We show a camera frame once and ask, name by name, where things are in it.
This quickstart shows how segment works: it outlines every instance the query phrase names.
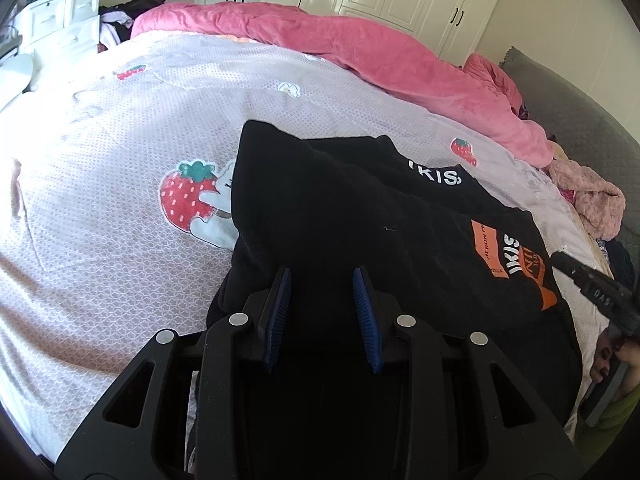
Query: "red strawberry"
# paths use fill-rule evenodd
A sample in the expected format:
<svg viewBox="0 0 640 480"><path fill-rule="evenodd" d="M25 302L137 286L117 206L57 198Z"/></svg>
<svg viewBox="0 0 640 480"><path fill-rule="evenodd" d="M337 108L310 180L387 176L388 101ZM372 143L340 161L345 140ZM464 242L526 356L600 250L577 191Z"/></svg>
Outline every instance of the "red strawberry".
<svg viewBox="0 0 640 480"><path fill-rule="evenodd" d="M211 164L199 160L178 166L160 183L160 203L164 215L178 229L189 232L191 219L199 216L207 219L213 213L210 205L198 199L201 191L216 191L216 176Z"/></svg>
<svg viewBox="0 0 640 480"><path fill-rule="evenodd" d="M474 157L473 147L464 139L453 139L451 143L451 151L457 156L466 160L472 166L478 165L478 160Z"/></svg>

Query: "white nightstand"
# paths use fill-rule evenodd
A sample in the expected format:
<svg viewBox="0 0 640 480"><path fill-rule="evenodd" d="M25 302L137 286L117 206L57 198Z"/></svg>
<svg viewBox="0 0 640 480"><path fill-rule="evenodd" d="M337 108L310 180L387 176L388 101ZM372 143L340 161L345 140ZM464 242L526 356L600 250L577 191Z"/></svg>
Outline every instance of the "white nightstand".
<svg viewBox="0 0 640 480"><path fill-rule="evenodd" d="M18 13L15 28L22 35L19 52L33 56L32 88L97 54L98 1L37 0Z"/></svg>

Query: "green sleeve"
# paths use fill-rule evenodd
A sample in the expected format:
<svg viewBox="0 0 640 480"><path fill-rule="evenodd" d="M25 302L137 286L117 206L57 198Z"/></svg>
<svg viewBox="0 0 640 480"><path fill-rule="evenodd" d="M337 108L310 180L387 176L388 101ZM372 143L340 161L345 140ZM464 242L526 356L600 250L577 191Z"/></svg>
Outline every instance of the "green sleeve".
<svg viewBox="0 0 640 480"><path fill-rule="evenodd" d="M628 396L612 402L604 411L595 428L590 428L578 416L575 447L587 468L590 468L613 443L616 435L633 413L640 400L640 384Z"/></svg>

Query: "silver screw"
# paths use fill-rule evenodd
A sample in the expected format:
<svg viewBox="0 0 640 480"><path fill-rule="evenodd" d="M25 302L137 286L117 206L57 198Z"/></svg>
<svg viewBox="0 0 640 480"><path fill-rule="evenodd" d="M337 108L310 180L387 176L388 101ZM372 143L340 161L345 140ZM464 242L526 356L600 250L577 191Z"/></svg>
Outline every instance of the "silver screw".
<svg viewBox="0 0 640 480"><path fill-rule="evenodd" d="M233 326L242 326L249 321L249 316L244 312L236 312L229 317L229 323Z"/></svg>
<svg viewBox="0 0 640 480"><path fill-rule="evenodd" d="M402 314L402 316L398 316L396 323L400 326L404 326L405 328L411 328L415 325L415 317L409 316L408 314Z"/></svg>
<svg viewBox="0 0 640 480"><path fill-rule="evenodd" d="M156 334L156 341L158 341L161 345L166 345L174 340L174 332L171 330L162 330Z"/></svg>
<svg viewBox="0 0 640 480"><path fill-rule="evenodd" d="M472 335L469 337L469 339L471 339L471 342L474 345L478 345L478 346L484 346L489 342L489 338L485 336L482 332L473 332Z"/></svg>

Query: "drawer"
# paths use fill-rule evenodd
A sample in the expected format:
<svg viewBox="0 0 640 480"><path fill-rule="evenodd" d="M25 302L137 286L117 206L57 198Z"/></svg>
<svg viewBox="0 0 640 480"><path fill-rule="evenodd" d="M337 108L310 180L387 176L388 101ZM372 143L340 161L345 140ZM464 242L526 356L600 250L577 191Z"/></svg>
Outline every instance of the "drawer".
<svg viewBox="0 0 640 480"><path fill-rule="evenodd" d="M405 34L411 35L411 31L407 28L400 27L400 25L396 25L395 23L388 22L387 20L383 20L382 18L378 18L377 16L371 16L366 12L361 12L360 10L350 9L349 7L342 6L340 7L340 11L338 12L339 16L350 16L352 18L367 18L368 20L373 20L374 22L382 23L387 27L394 28L395 30L399 30L400 32L404 32Z"/></svg>
<svg viewBox="0 0 640 480"><path fill-rule="evenodd" d="M49 0L23 9L16 17L22 43L33 43L64 27L65 0Z"/></svg>
<svg viewBox="0 0 640 480"><path fill-rule="evenodd" d="M36 68L41 70L50 63L71 65L73 54L97 45L100 38L100 17L94 16L49 34L30 44L25 52L33 55Z"/></svg>
<svg viewBox="0 0 640 480"><path fill-rule="evenodd" d="M98 14L98 0L66 0L65 27L84 22Z"/></svg>

